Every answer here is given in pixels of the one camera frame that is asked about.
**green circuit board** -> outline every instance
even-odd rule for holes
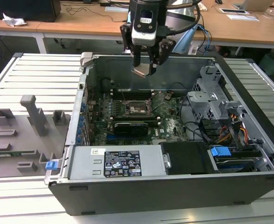
[[[89,112],[90,122],[94,128],[92,145],[157,145],[163,141],[188,140],[178,116],[179,98],[165,100],[166,94],[161,92],[150,100],[113,100],[108,94],[96,97],[97,101],[93,102],[94,106]],[[142,117],[144,114],[154,118],[159,116],[159,125],[149,127],[147,135],[143,137],[115,137],[110,117],[125,118],[130,113],[135,116],[140,114]]]

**motherboard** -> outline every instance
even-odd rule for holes
[[[142,96],[103,93],[92,98],[87,111],[91,145],[158,145],[188,140],[179,118],[181,97],[172,97],[172,92]]]

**screw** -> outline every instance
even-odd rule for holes
[[[164,165],[165,165],[166,168],[170,168],[170,163],[168,161],[165,161]]]

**laptop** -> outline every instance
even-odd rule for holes
[[[273,2],[274,0],[245,0],[243,4],[232,4],[232,6],[246,11],[264,12]]]

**metal slat table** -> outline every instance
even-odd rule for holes
[[[246,59],[226,59],[226,62],[274,125],[274,83],[271,79],[257,64]],[[238,100],[228,84],[226,88],[233,99]]]
[[[71,114],[80,75],[79,59],[79,55],[39,54],[12,58],[0,74],[0,108],[12,108],[15,115],[27,114],[19,101],[23,94],[35,94],[37,105],[44,113],[64,109]],[[264,112],[274,124],[274,85],[253,63],[235,59],[227,59],[227,63],[256,102],[264,106]],[[227,88],[236,99],[231,88]],[[0,224],[274,223],[274,191],[250,205],[71,217],[51,194],[43,178],[0,178]]]

